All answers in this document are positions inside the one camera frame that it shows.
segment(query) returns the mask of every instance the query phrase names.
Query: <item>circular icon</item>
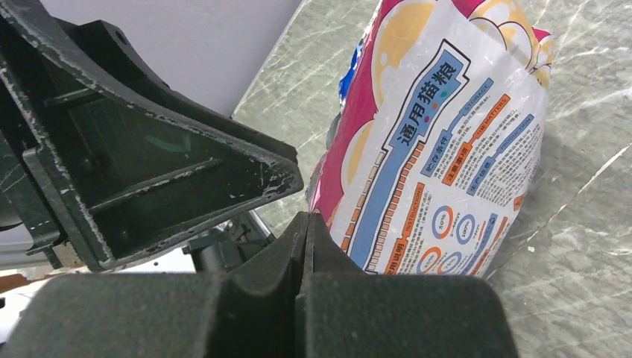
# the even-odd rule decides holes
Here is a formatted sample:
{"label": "circular icon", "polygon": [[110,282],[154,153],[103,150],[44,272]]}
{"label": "circular icon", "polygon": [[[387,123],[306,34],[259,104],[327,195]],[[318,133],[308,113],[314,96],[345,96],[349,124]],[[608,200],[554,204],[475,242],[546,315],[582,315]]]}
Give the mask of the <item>circular icon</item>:
{"label": "circular icon", "polygon": [[439,269],[437,270],[437,273],[449,274],[454,269],[456,269],[456,266],[458,266],[458,264],[461,262],[462,257],[463,256],[461,255],[460,252],[455,252],[455,253],[450,254],[450,256],[446,257],[446,259],[441,262],[441,264],[439,265]]}
{"label": "circular icon", "polygon": [[432,218],[432,233],[437,239],[445,239],[450,233],[452,226],[452,217],[454,216],[452,208],[444,205],[434,213]]}
{"label": "circular icon", "polygon": [[421,260],[417,264],[417,273],[418,274],[427,274],[432,270],[439,259],[441,258],[441,249],[434,246],[433,248],[428,249],[423,255],[421,255]]}
{"label": "circular icon", "polygon": [[459,244],[465,245],[472,239],[474,235],[474,226],[476,225],[476,220],[474,220],[474,215],[467,214],[465,215],[456,225],[456,239]]}

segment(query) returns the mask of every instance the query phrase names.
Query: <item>black plastic bracket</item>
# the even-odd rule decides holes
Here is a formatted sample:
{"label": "black plastic bracket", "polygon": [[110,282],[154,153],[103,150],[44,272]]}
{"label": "black plastic bracket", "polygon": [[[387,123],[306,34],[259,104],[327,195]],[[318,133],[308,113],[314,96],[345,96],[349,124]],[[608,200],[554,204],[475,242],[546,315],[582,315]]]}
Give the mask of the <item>black plastic bracket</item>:
{"label": "black plastic bracket", "polygon": [[119,28],[36,0],[0,16],[0,189],[31,252],[69,240],[113,269],[303,188],[293,147],[172,91]]}
{"label": "black plastic bracket", "polygon": [[195,271],[230,272],[277,239],[254,210],[221,226],[189,240],[183,248],[184,254],[191,255]]}

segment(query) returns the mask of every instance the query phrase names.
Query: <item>orange label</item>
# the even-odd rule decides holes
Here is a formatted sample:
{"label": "orange label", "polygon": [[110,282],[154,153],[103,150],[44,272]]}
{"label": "orange label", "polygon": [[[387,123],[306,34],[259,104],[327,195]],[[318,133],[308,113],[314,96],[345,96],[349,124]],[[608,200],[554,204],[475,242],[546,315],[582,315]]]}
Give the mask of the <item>orange label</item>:
{"label": "orange label", "polygon": [[347,249],[349,248],[349,242],[351,241],[350,237],[345,237],[344,239],[342,239],[342,250],[343,251],[347,251]]}
{"label": "orange label", "polygon": [[489,249],[485,250],[485,253],[481,257],[481,259],[478,261],[476,266],[474,267],[474,270],[472,271],[472,274],[471,274],[472,276],[478,273],[478,270],[481,269],[481,267],[483,266],[483,263],[485,262],[485,259],[487,259],[487,255],[489,254],[490,254],[490,250]]}
{"label": "orange label", "polygon": [[408,211],[408,217],[406,217],[406,224],[404,225],[404,230],[402,232],[403,239],[408,239],[412,234],[412,230],[414,227],[414,220],[417,217],[417,211],[419,211],[419,205],[421,204],[421,195],[423,194],[424,185],[421,183],[417,183],[417,188],[415,188],[415,195],[413,197],[413,202],[411,203],[411,208]]}
{"label": "orange label", "polygon": [[478,240],[481,241],[481,239],[483,238],[483,232],[485,231],[485,225],[487,224],[487,222],[483,222],[483,225],[481,225],[481,232],[478,234]]}
{"label": "orange label", "polygon": [[494,236],[494,241],[492,242],[492,245],[490,245],[490,248],[492,248],[496,244],[498,239],[500,239],[500,234],[505,229],[505,225],[507,224],[507,221],[509,221],[509,218],[507,216],[502,218],[502,222],[500,222],[500,227],[498,228],[498,232],[496,233],[496,236]]}
{"label": "orange label", "polygon": [[351,216],[351,221],[352,222],[357,222],[358,221],[358,217],[360,217],[360,209],[355,209],[353,211],[353,216]]}
{"label": "orange label", "polygon": [[351,236],[351,234],[353,233],[353,229],[356,228],[356,224],[349,224],[349,227],[347,228],[347,235]]}
{"label": "orange label", "polygon": [[414,220],[417,216],[417,211],[419,210],[419,206],[421,204],[421,195],[423,194],[423,188],[423,184],[417,183],[413,202],[411,203],[411,208],[408,210],[408,216],[406,217],[406,223],[404,225],[404,230],[402,231],[402,237],[397,239],[397,241],[395,242],[393,252],[391,253],[391,258],[389,259],[386,267],[387,274],[397,273],[397,269],[399,269],[399,265],[402,263],[402,258],[404,257],[406,246],[408,246],[408,238],[412,234]]}
{"label": "orange label", "polygon": [[395,274],[397,272],[397,269],[399,269],[399,264],[402,263],[402,258],[404,257],[406,246],[408,246],[407,239],[397,239],[397,241],[395,242],[395,247],[393,248],[393,253],[391,253],[391,259],[388,261],[388,266],[386,267],[387,274]]}
{"label": "orange label", "polygon": [[456,180],[458,173],[461,171],[461,167],[465,163],[467,156],[470,155],[472,146],[468,143],[463,143],[461,149],[459,149],[456,158],[452,161],[452,165],[448,168],[446,176],[443,177],[443,183],[446,185],[452,185]]}
{"label": "orange label", "polygon": [[496,105],[494,105],[494,108],[492,108],[492,110],[487,114],[485,120],[481,123],[481,125],[478,126],[478,129],[472,136],[472,140],[470,140],[470,143],[483,136],[485,131],[490,127],[492,121],[499,115],[500,111],[505,108],[510,99],[511,98],[508,95],[502,95],[502,97],[496,102]]}
{"label": "orange label", "polygon": [[514,200],[513,200],[513,211],[518,211],[520,210],[520,207],[522,206],[522,200],[525,198],[525,194],[522,194],[521,196],[517,196]]}

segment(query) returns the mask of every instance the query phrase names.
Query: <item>cat food bag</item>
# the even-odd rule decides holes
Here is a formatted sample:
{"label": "cat food bag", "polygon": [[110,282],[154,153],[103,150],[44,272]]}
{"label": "cat food bag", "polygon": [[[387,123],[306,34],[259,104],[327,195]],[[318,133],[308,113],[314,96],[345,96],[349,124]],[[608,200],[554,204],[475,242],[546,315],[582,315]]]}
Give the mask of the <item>cat food bag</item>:
{"label": "cat food bag", "polygon": [[310,210],[368,273],[483,275],[537,168],[552,61],[514,0],[382,0]]}

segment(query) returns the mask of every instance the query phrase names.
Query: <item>gray marble table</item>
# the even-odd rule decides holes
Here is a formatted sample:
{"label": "gray marble table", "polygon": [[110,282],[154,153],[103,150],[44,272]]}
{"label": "gray marble table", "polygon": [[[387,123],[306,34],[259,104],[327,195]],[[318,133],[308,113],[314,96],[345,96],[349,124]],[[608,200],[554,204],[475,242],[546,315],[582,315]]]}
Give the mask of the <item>gray marble table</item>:
{"label": "gray marble table", "polygon": [[[523,357],[632,353],[632,4],[521,1],[557,39],[540,168],[488,272]],[[298,148],[307,180],[377,0],[307,0],[236,119]],[[259,212],[280,233],[303,195]]]}

